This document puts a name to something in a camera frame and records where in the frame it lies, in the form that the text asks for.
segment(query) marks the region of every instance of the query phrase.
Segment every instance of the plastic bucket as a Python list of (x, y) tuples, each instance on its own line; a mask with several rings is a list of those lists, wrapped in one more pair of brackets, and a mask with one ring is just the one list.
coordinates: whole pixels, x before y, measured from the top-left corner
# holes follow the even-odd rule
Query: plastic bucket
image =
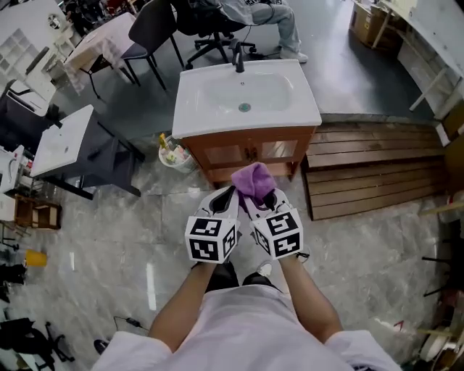
[[(171, 136), (168, 136), (166, 138), (166, 141), (169, 141), (170, 139), (171, 139)], [(158, 151), (158, 157), (164, 166), (170, 167), (171, 169), (175, 169), (179, 172), (183, 172), (184, 174), (189, 174), (190, 172), (196, 169), (196, 162), (191, 155), (189, 155), (187, 159), (184, 162), (181, 162), (180, 164), (170, 164), (169, 162), (166, 161), (166, 159), (161, 154), (161, 147), (160, 147)]]
[(26, 264), (30, 267), (45, 267), (46, 255), (38, 251), (27, 249)]

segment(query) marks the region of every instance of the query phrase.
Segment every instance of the gray floor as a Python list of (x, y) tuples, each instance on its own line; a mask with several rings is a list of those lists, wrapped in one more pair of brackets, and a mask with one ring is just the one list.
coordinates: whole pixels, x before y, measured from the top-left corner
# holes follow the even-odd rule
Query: gray floor
[[(45, 251), (49, 260), (45, 268), (29, 268), (26, 285), (12, 287), (9, 314), (28, 316), (39, 329), (51, 321), (66, 335), (77, 359), (74, 370), (88, 370), (96, 361), (93, 341), (112, 337), (112, 316), (131, 316), (149, 327), (192, 265), (184, 228), (210, 191), (207, 181), (198, 172), (183, 175), (163, 167), (156, 146), (141, 148), (148, 154), (134, 179), (141, 198), (112, 186), (100, 188), (93, 201), (63, 193), (62, 229), (38, 231), (21, 244)], [(430, 325), (436, 306), (437, 296), (422, 294), (441, 277), (435, 264), (421, 261), (436, 255), (441, 240), (437, 218), (417, 216), (431, 200), (312, 222), (301, 176), (292, 183), (279, 178), (278, 184), (299, 210), (311, 253), (305, 267), (344, 327), (368, 329), (398, 362), (408, 359), (421, 344), (415, 329)], [(268, 256), (254, 244), (243, 213), (240, 218), (244, 235), (231, 260), (243, 280)], [(147, 266), (154, 271), (156, 304), (148, 299)], [(278, 263), (270, 278), (288, 292)], [(393, 325), (401, 320), (405, 325), (398, 332)], [(118, 325), (144, 333), (123, 321)]]
[[(395, 58), (366, 48), (348, 32), (351, 1), (289, 0), (289, 3), (297, 17), (302, 51), (309, 57), (302, 69), (322, 113), (387, 114), (427, 120), (433, 117), (425, 101), (413, 113), (409, 111), (420, 91), (403, 66)], [(248, 28), (243, 29), (236, 37), (243, 40), (247, 32)], [(195, 53), (196, 38), (175, 34), (185, 61)], [(256, 43), (260, 53), (275, 53), (277, 27), (254, 27), (247, 41)], [(133, 62), (141, 88), (106, 69), (94, 76), (97, 91), (106, 103), (96, 99), (90, 84), (79, 96), (69, 82), (57, 91), (53, 101), (68, 114), (93, 104), (105, 124), (127, 138), (170, 130), (182, 69), (169, 41), (158, 49), (155, 58), (168, 92), (161, 89), (148, 64), (141, 60)], [(222, 63), (220, 54), (213, 51), (196, 60), (194, 67), (219, 63)]]

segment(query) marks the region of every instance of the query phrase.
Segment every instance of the office chair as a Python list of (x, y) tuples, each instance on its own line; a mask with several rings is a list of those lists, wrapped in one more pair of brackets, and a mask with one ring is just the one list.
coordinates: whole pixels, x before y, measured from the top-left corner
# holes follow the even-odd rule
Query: office chair
[[(177, 11), (177, 28), (184, 35), (192, 36), (198, 34), (199, 37), (213, 36), (213, 39), (195, 40), (195, 49), (198, 50), (192, 58), (187, 61), (186, 70), (191, 70), (191, 64), (195, 59), (200, 58), (213, 49), (218, 49), (224, 62), (229, 63), (225, 55), (224, 46), (229, 46), (233, 39), (232, 32), (241, 30), (247, 25), (229, 20), (220, 11), (220, 6), (196, 7), (192, 8), (189, 0), (170, 0), (170, 3)], [(250, 53), (256, 52), (256, 45), (253, 43), (241, 43), (242, 46), (248, 46)]]
[(121, 56), (138, 86), (140, 86), (140, 81), (138, 81), (129, 60), (146, 59), (159, 84), (166, 90), (166, 86), (156, 69), (157, 63), (153, 53), (169, 38), (183, 68), (183, 60), (173, 37), (176, 30), (177, 25), (168, 0), (151, 0), (144, 5), (129, 30), (129, 39), (134, 41), (134, 44)]

